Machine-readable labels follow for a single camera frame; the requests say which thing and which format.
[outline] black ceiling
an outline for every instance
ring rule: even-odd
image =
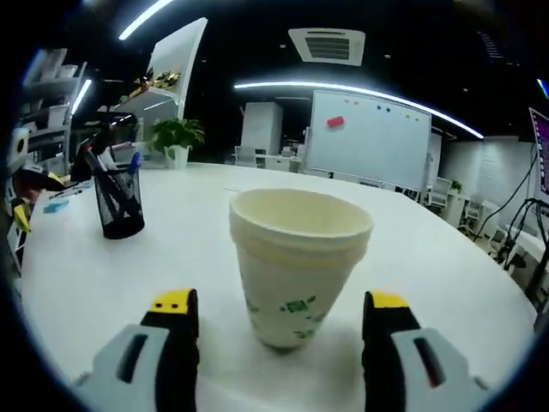
[[[85,0],[65,27],[44,41],[44,46],[68,47],[75,61],[88,61],[90,75],[98,80],[126,81],[96,82],[81,116],[130,92],[131,81],[144,75],[154,44],[203,16],[208,25],[185,115],[201,117],[207,133],[222,146],[230,147],[239,138],[239,108],[246,101],[311,97],[305,89],[232,89],[234,83],[249,80],[372,88],[445,112],[486,136],[519,135],[523,140],[532,140],[528,106],[549,112],[536,82],[544,73],[549,80],[549,58],[541,49],[549,50],[549,13],[535,9],[534,1],[513,6],[516,2],[509,0],[496,7],[489,0],[174,0],[129,39],[118,40],[154,1]],[[298,27],[364,32],[362,65],[302,62],[287,33]],[[490,58],[482,34],[501,58]],[[278,101],[285,107],[288,130],[293,133],[308,124],[310,102]],[[433,124],[460,139],[474,139],[439,119]]]

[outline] pen holder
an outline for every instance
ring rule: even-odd
[[[94,175],[95,194],[103,234],[107,239],[125,239],[145,227],[139,189],[139,170],[129,165]]]

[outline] monitor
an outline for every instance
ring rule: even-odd
[[[549,118],[530,108],[535,141],[538,146],[540,185],[535,193],[539,200],[549,203]]]

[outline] ceiling light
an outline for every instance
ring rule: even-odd
[[[541,90],[543,90],[543,94],[546,96],[546,99],[549,99],[549,90],[547,90],[547,85],[540,79],[538,79],[538,84],[540,85]]]
[[[92,85],[92,81],[87,79],[84,82],[84,86],[82,86],[80,93],[76,97],[75,104],[72,106],[72,110],[70,111],[70,114],[75,114],[78,110],[78,106],[82,103],[82,99],[84,98],[84,95],[86,94],[89,87]]]
[[[149,18],[151,18],[153,15],[155,15],[159,10],[164,8],[164,6],[167,6],[169,3],[171,3],[173,0],[159,0],[155,4],[153,4],[151,7],[146,9],[139,17],[137,17],[135,20],[132,21],[132,23],[126,27],[126,29],[120,34],[118,39],[120,40],[126,40],[128,39],[132,33],[134,33],[137,28],[141,26],[145,21],[147,21]]]
[[[352,86],[343,86],[340,84],[330,84],[330,83],[318,83],[318,82],[261,82],[261,83],[242,83],[242,84],[235,84],[234,88],[241,89],[241,88],[267,88],[272,86],[279,86],[279,87],[302,87],[302,88],[331,88],[334,90],[344,90],[347,92],[352,93],[359,93],[359,94],[368,94],[370,96],[379,97],[381,99],[391,100],[395,103],[400,103],[402,105],[410,106],[415,109],[421,110],[423,112],[428,112],[434,116],[437,116],[439,118],[442,118],[446,120],[447,122],[450,122],[458,127],[461,127],[462,129],[468,131],[472,135],[475,135],[479,139],[484,139],[484,136],[482,136],[478,131],[471,129],[466,124],[463,124],[462,122],[459,122],[455,120],[454,118],[451,118],[450,116],[438,112],[434,109],[431,109],[430,107],[420,105],[418,103],[414,103],[410,100],[405,100],[400,97],[391,96],[390,94],[385,94],[381,92],[377,92],[375,90],[368,90],[367,88],[354,88]]]

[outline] ceiling air vent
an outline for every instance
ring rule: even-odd
[[[288,30],[304,62],[360,66],[365,34],[333,28],[293,28]]]

